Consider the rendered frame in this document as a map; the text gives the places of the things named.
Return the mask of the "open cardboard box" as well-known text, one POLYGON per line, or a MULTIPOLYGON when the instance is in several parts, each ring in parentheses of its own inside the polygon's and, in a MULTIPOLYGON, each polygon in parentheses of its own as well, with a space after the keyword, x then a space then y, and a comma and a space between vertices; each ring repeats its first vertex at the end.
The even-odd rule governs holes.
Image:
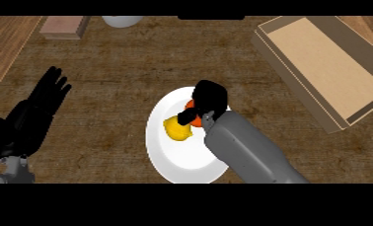
POLYGON ((326 132, 373 113, 373 43, 334 16, 280 16, 252 44, 326 132))

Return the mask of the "yellow and orange squash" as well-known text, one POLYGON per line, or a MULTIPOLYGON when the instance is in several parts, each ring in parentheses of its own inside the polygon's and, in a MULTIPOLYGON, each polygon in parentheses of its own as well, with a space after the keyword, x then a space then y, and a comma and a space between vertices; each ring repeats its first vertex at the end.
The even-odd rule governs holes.
POLYGON ((174 141, 181 142, 188 140, 203 133, 199 115, 194 116, 194 119, 185 125, 178 123, 178 117, 175 115, 169 116, 163 120, 163 130, 174 141))

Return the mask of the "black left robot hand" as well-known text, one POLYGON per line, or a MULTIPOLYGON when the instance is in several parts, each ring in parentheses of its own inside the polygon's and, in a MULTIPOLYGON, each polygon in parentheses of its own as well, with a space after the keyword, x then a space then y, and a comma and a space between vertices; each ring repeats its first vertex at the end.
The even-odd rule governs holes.
POLYGON ((0 117, 0 158, 29 157, 38 151, 69 89, 62 70, 51 66, 28 99, 0 117))

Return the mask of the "white round plate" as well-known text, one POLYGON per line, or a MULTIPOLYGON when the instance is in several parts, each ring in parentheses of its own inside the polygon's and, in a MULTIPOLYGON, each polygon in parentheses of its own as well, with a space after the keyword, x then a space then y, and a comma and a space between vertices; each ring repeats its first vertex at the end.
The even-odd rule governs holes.
POLYGON ((168 92, 157 101, 146 125, 146 148, 153 167, 174 184, 209 184, 227 170, 203 144, 205 132, 191 127, 191 137, 174 140, 163 128, 163 120, 177 115, 191 100, 193 87, 168 92))

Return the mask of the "white round bowl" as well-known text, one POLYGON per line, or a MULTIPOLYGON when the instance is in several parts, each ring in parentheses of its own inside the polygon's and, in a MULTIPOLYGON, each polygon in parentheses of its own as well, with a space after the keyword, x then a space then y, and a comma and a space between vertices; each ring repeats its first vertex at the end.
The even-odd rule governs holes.
POLYGON ((128 28, 143 19, 141 16, 103 16, 104 23, 113 28, 128 28))

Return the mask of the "small pinkish wooden block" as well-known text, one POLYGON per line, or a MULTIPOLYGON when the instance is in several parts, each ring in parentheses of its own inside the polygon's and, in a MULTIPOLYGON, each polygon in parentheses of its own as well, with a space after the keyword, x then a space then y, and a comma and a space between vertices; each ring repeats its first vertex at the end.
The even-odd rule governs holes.
POLYGON ((45 39, 81 39, 88 16, 48 16, 39 33, 45 39))

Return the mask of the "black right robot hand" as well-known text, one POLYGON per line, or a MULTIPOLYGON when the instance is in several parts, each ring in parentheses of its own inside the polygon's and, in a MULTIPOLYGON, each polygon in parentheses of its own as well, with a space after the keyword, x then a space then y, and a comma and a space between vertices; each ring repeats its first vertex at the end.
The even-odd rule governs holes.
POLYGON ((227 110, 227 90, 209 80, 200 80, 191 92, 193 106, 178 113, 178 124, 187 125, 196 117, 213 112, 218 119, 227 110))

